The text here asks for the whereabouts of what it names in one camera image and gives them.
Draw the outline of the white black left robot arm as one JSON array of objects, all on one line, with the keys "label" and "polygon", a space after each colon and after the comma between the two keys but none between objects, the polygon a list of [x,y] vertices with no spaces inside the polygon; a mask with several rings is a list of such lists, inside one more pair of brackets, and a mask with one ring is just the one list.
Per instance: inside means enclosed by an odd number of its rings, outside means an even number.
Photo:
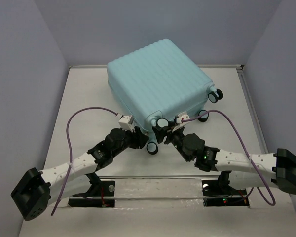
[{"label": "white black left robot arm", "polygon": [[94,195],[100,182],[96,171],[110,165],[127,148],[142,149],[148,140],[138,127],[134,131],[114,128],[103,141],[67,163],[41,171],[27,170],[11,192],[11,198],[23,219],[31,221],[61,198],[80,193]]}]

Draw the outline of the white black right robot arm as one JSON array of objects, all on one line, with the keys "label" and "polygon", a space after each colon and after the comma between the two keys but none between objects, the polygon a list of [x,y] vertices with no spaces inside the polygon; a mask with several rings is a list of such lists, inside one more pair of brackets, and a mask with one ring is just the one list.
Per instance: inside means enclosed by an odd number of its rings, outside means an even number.
[{"label": "white black right robot arm", "polygon": [[153,127],[158,143],[172,144],[185,161],[194,162],[202,171],[220,172],[217,188],[221,193],[269,185],[296,195],[296,156],[289,150],[247,156],[209,147],[195,133],[184,135],[183,130]]}]

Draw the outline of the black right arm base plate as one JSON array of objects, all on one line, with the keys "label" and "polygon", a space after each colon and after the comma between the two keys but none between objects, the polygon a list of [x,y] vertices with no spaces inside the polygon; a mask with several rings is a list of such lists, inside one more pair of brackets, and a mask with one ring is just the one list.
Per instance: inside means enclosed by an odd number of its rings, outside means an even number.
[{"label": "black right arm base plate", "polygon": [[218,180],[202,181],[203,204],[205,207],[249,207],[246,190],[236,190],[227,187],[223,189],[218,186]]}]

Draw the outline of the light blue suitcase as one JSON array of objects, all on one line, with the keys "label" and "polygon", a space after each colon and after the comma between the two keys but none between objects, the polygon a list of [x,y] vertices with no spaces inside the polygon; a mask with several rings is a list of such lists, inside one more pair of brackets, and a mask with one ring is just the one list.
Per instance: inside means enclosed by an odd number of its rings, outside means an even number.
[{"label": "light blue suitcase", "polygon": [[135,124],[149,136],[146,150],[158,152],[152,130],[159,118],[174,120],[186,112],[196,117],[223,92],[171,40],[162,39],[107,64],[108,85]]}]

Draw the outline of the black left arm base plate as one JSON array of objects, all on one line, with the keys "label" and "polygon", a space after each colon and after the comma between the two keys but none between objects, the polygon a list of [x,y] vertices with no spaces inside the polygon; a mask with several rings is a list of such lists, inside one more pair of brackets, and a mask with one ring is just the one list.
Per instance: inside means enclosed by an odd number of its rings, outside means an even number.
[{"label": "black left arm base plate", "polygon": [[92,185],[82,194],[69,198],[68,206],[78,208],[114,208],[115,181],[102,180],[98,186]]}]

